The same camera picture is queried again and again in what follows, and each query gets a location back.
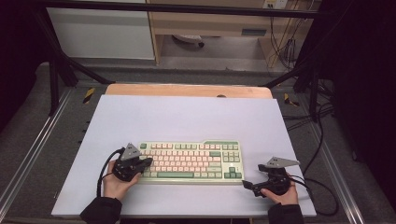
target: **white desk surface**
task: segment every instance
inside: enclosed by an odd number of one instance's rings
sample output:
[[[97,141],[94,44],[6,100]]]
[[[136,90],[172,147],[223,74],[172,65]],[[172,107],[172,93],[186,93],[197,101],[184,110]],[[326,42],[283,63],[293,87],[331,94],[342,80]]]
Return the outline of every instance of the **white desk surface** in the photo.
[[[130,142],[210,139],[240,142],[245,179],[253,184],[267,180],[258,164],[273,156],[296,160],[276,100],[103,95],[52,214],[78,217],[95,197],[107,157]],[[299,166],[287,171],[302,176]],[[297,190],[303,214],[315,216],[306,190],[298,184]],[[122,204],[122,217],[263,217],[273,205],[242,184],[137,184]]]

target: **gray floor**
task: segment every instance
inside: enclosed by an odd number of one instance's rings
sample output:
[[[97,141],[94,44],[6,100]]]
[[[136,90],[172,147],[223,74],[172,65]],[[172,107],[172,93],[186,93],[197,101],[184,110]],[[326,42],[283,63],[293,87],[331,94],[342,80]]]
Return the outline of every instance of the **gray floor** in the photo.
[[[91,64],[92,70],[103,77],[120,82],[154,82],[154,83],[190,83],[256,86],[280,76],[287,69],[278,65],[274,69],[266,66],[256,39],[204,37],[205,46],[200,49],[191,44],[176,41],[168,36],[163,48],[160,65],[153,63],[134,63],[123,61],[102,67],[103,62]],[[48,118],[50,111],[50,89],[48,68],[42,66],[37,70],[37,82],[26,102],[8,126],[0,133],[1,167],[0,190],[4,192],[8,182],[17,172],[25,155]],[[71,223],[71,221],[54,218],[50,215],[56,202],[54,196],[60,191],[68,170],[78,152],[79,142],[84,137],[84,130],[89,128],[89,121],[99,97],[106,86],[94,84],[89,78],[78,75],[81,81],[70,91],[70,100],[51,131],[49,139],[24,181],[13,204],[7,211],[4,223]],[[290,79],[272,89],[279,102],[283,115],[305,115],[302,106],[284,103],[284,93],[292,101],[300,101],[307,94],[295,94],[292,90],[294,80]],[[89,87],[95,87],[95,93],[88,104],[82,100]],[[342,171],[353,199],[365,220],[365,223],[396,223],[394,211],[375,183],[364,163],[352,160],[351,150],[340,129],[337,118],[327,116],[322,120],[326,145],[334,156],[335,163]],[[286,121],[289,127],[292,122]],[[318,145],[311,124],[290,131],[290,140],[297,159],[305,168]],[[316,179],[328,186],[335,194],[328,168],[321,154],[306,173],[305,177]],[[334,209],[332,195],[323,188],[308,183],[313,189],[315,207],[322,212]],[[307,217],[307,223],[349,223],[342,204],[340,210],[332,217],[318,215]],[[256,223],[265,223],[265,218],[255,219]]]

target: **wooden edge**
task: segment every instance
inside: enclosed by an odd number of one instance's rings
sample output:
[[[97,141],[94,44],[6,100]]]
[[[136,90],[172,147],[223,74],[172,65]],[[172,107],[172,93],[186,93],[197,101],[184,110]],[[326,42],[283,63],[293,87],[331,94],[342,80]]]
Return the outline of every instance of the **wooden edge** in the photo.
[[[264,87],[178,85],[178,84],[111,84],[107,95],[156,95],[156,96],[225,96],[230,98],[272,99],[272,93]]]

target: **person's left hand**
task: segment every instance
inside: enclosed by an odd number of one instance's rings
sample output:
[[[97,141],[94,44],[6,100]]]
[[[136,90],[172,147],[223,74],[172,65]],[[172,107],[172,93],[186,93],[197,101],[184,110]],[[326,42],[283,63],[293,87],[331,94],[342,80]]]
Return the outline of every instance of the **person's left hand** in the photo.
[[[107,173],[110,174],[113,170],[115,161],[110,161],[108,163]],[[116,198],[118,200],[122,200],[128,191],[128,189],[137,183],[141,174],[137,174],[130,182],[122,181],[116,178],[114,175],[107,175],[103,179],[104,183],[104,196],[107,198]]]

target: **floor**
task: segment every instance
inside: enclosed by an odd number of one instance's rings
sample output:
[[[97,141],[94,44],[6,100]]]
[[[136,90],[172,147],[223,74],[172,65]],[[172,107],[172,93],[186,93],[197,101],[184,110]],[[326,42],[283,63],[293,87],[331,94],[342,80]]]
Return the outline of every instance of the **floor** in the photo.
[[[99,65],[91,64],[92,70],[101,76],[121,82],[248,86],[267,83],[288,71],[281,63],[275,68],[267,67],[259,43],[254,38],[204,36],[205,46],[202,49],[182,43],[171,36],[167,36],[164,41],[163,57],[159,65],[147,62],[130,64],[123,61],[104,68],[99,66],[103,64],[101,62]],[[80,82],[76,88],[65,88],[70,94],[70,100],[57,119],[56,125],[50,129],[48,138],[41,145],[35,142],[35,139],[41,134],[41,128],[46,124],[50,111],[48,68],[45,65],[37,70],[37,83],[26,102],[0,133],[0,156],[10,158],[1,161],[1,166],[5,169],[0,177],[0,191],[15,192],[12,204],[6,207],[2,205],[1,211],[7,210],[3,223],[80,223],[78,220],[61,220],[50,215],[57,192],[62,188],[84,132],[89,128],[88,121],[92,117],[100,94],[106,90],[106,86],[94,83],[80,73],[78,77]],[[284,116],[306,115],[304,105],[307,94],[295,93],[292,90],[294,81],[291,78],[272,89]],[[95,87],[95,94],[90,103],[85,105],[82,100],[90,87]],[[290,97],[288,103],[285,103],[285,93]],[[326,96],[319,96],[318,102],[321,105],[327,101]],[[309,119],[285,119],[285,125],[290,129],[290,141],[304,169],[318,147],[321,131],[318,125]],[[336,115],[331,113],[324,117],[322,127],[322,150],[305,177],[323,183],[337,195],[335,201],[325,188],[314,182],[308,183],[313,189],[314,205],[318,211],[330,213],[336,208],[335,202],[338,203],[339,210],[333,216],[307,217],[305,222],[396,223],[394,211],[366,165],[353,161],[352,151],[337,124]],[[34,144],[40,146],[37,154],[31,150]],[[19,174],[18,169],[26,155],[29,155],[27,160],[36,158],[36,161],[29,167],[22,167],[29,175],[17,176],[23,177],[22,184],[10,190],[7,187],[8,183],[13,180],[15,174]],[[341,174],[341,183],[339,178],[334,178],[334,173]],[[344,192],[340,192],[339,189],[350,193],[352,200],[345,199]],[[355,204],[357,210],[348,210],[351,204]],[[361,215],[361,219],[353,220],[351,214]],[[266,222],[265,218],[254,219],[254,223]]]

